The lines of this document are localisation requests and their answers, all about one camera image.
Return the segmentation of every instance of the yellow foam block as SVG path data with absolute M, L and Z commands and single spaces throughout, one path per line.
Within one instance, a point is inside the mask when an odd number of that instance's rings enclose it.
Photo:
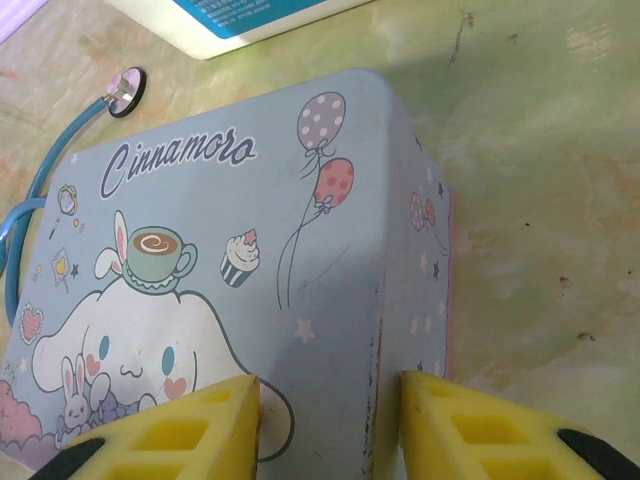
M 424 372 L 402 374 L 409 480 L 602 480 L 556 432 L 584 428 Z
M 259 416 L 257 377 L 234 377 L 78 437 L 106 442 L 70 478 L 255 479 Z

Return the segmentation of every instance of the pink cloud illustration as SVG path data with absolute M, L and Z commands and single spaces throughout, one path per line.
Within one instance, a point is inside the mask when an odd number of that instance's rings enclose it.
M 15 442 L 22 447 L 29 437 L 41 437 L 42 425 L 31 414 L 29 405 L 13 397 L 11 385 L 0 381 L 0 442 Z
M 32 470 L 40 470 L 46 463 L 56 456 L 58 450 L 54 445 L 54 435 L 48 433 L 44 437 L 32 436 L 27 438 L 22 447 L 16 442 L 5 444 L 0 442 L 0 450 Z

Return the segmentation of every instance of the light blue tin box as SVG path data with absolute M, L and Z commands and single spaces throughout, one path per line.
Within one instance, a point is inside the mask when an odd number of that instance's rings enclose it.
M 259 479 L 391 478 L 398 373 L 443 375 L 449 191 L 350 70 L 64 159 L 0 381 L 37 468 L 101 425 L 262 379 Z

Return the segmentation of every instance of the blue tubing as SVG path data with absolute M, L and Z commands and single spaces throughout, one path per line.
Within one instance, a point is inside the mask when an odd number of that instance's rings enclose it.
M 0 225 L 0 277 L 7 266 L 7 238 L 11 233 L 13 224 L 16 223 L 21 216 L 31 213 L 36 208 L 44 207 L 46 198 L 30 198 L 24 202 L 16 205 L 4 219 L 2 225 Z
M 33 177 L 33 181 L 31 182 L 31 187 L 29 188 L 25 201 L 29 201 L 40 196 L 42 187 L 47 181 L 47 177 L 49 176 L 51 169 L 55 165 L 60 154 L 66 148 L 67 144 L 82 127 L 84 127 L 93 117 L 105 110 L 107 106 L 108 104 L 102 98 L 98 98 L 95 102 L 89 105 L 84 112 L 78 115 L 78 117 L 69 124 L 64 132 L 62 132 L 47 155 L 44 157 L 35 177 Z M 16 226 L 13 230 L 13 236 L 9 244 L 9 256 L 6 262 L 7 278 L 4 287 L 4 301 L 7 318 L 11 327 L 13 327 L 13 321 L 16 316 L 16 311 L 18 310 L 18 301 L 20 296 L 18 291 L 20 283 L 20 259 L 22 258 L 22 248 L 24 247 L 24 239 L 27 236 L 27 229 L 29 228 L 32 213 L 33 212 L 27 212 L 20 216 L 16 222 Z

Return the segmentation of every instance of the balloon illustration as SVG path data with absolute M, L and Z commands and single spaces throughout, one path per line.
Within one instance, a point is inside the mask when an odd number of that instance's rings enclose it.
M 431 225 L 432 227 L 436 226 L 436 208 L 433 206 L 433 202 L 431 201 L 430 198 L 427 198 L 427 204 L 426 204 L 426 210 L 427 210 L 427 222 L 429 222 L 429 225 Z
M 353 164 L 346 158 L 334 158 L 323 164 L 326 157 L 333 157 L 335 151 L 325 149 L 338 136 L 346 115 L 346 102 L 337 92 L 324 92 L 309 100 L 298 115 L 298 140 L 304 147 L 304 156 L 309 158 L 301 172 L 301 180 L 316 174 L 316 183 L 309 197 L 307 208 L 298 228 L 285 243 L 276 273 L 278 306 L 291 306 L 291 276 L 302 229 L 322 215 L 328 215 L 339 207 L 349 196 L 353 187 Z
M 416 192 L 411 194 L 411 202 L 409 203 L 409 213 L 411 214 L 411 225 L 416 232 L 424 228 L 424 210 L 422 209 L 422 200 Z
M 353 186 L 353 164 L 346 158 L 335 158 L 320 169 L 313 196 L 316 208 L 335 208 L 344 202 Z
M 313 97 L 298 117 L 298 139 L 307 150 L 325 148 L 338 135 L 346 106 L 342 95 L 327 92 Z
M 417 192 L 413 192 L 409 199 L 409 216 L 411 217 L 411 226 L 416 232 L 425 229 L 427 224 L 429 224 L 431 226 L 431 232 L 438 243 L 440 254 L 443 256 L 449 255 L 449 249 L 445 247 L 438 238 L 438 234 L 435 229 L 436 207 L 430 198 L 427 198 L 423 208 L 420 195 L 418 195 Z

